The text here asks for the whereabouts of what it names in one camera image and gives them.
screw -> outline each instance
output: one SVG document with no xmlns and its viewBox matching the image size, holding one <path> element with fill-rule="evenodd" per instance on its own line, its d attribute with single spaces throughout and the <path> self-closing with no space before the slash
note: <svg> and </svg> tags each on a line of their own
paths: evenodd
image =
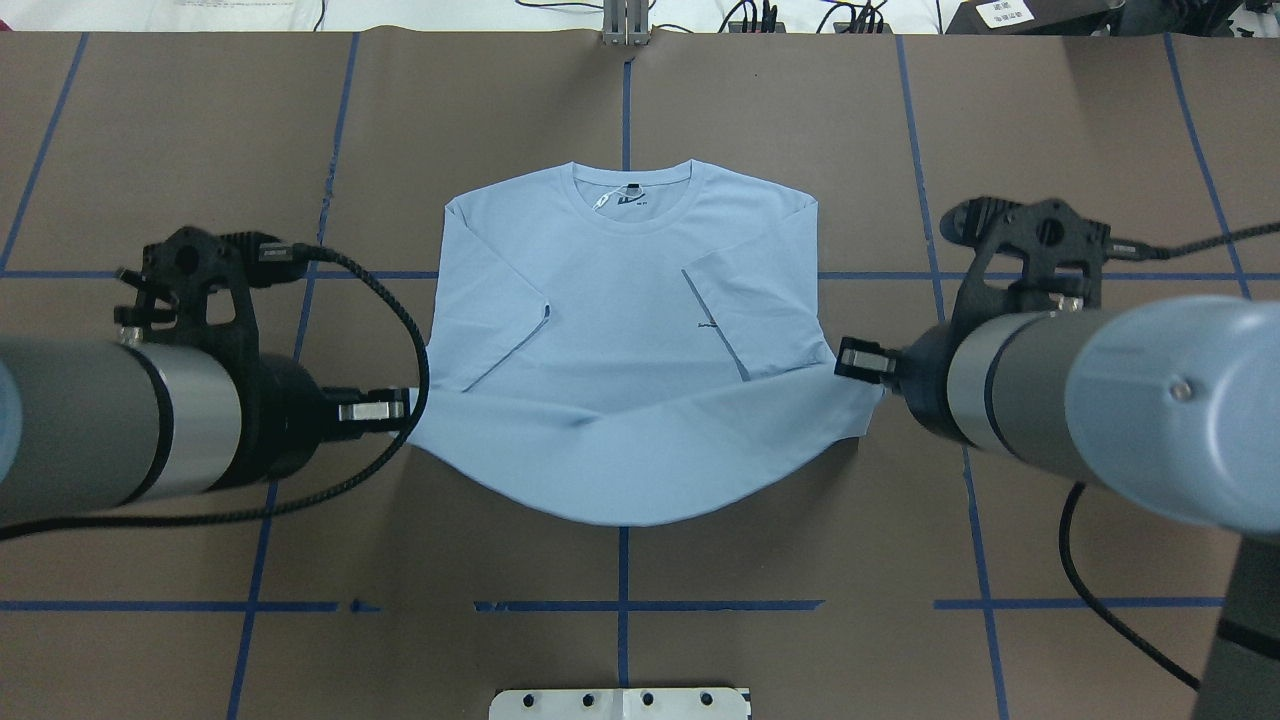
<svg viewBox="0 0 1280 720">
<path fill-rule="evenodd" d="M 1169 386 L 1169 395 L 1178 402 L 1187 402 L 1196 396 L 1196 391 L 1192 389 L 1190 383 L 1187 380 L 1178 380 Z"/>
</svg>

shirt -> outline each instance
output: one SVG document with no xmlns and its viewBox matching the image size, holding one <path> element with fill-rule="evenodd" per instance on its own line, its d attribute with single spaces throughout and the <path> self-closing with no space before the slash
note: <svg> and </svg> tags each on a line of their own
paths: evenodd
<svg viewBox="0 0 1280 720">
<path fill-rule="evenodd" d="M 454 199 L 411 442 L 531 507 L 653 525 L 865 433 L 882 389 L 833 373 L 817 218 L 698 160 L 568 163 Z"/>
</svg>

shirt sleeve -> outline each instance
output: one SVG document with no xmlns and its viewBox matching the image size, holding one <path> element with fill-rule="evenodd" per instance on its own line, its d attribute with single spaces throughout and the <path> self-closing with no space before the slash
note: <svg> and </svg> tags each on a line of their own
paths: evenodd
<svg viewBox="0 0 1280 720">
<path fill-rule="evenodd" d="M 818 324 L 818 202 L 684 269 L 746 379 L 835 363 Z"/>
<path fill-rule="evenodd" d="M 428 345 L 431 386 L 468 389 L 549 316 L 547 297 L 467 227 L 457 201 L 449 202 Z"/>
</svg>

shirt neckline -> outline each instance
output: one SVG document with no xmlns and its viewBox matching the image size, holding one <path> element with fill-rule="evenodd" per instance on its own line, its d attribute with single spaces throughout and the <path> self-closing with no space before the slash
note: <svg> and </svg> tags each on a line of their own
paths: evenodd
<svg viewBox="0 0 1280 720">
<path fill-rule="evenodd" d="M 644 234 L 662 229 L 682 218 L 698 200 L 705 174 L 705 164 L 698 160 L 685 160 L 678 165 L 660 170 L 604 170 L 580 165 L 579 163 L 567 163 L 561 165 L 561 184 L 568 197 L 570 205 L 588 223 L 618 234 Z M 639 183 L 641 186 L 671 184 L 689 181 L 689 186 L 680 196 L 680 200 L 658 217 L 639 223 L 626 223 L 596 213 L 577 191 L 575 181 L 579 179 L 591 184 L 605 186 L 623 186 L 627 183 Z"/>
</svg>

white bracket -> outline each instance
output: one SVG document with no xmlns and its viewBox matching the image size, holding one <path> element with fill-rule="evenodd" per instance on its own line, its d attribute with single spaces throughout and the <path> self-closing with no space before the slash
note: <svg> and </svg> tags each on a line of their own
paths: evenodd
<svg viewBox="0 0 1280 720">
<path fill-rule="evenodd" d="M 604 0 L 605 45 L 649 45 L 649 0 Z"/>
<path fill-rule="evenodd" d="M 740 688 L 506 691 L 489 720 L 751 720 Z"/>
</svg>

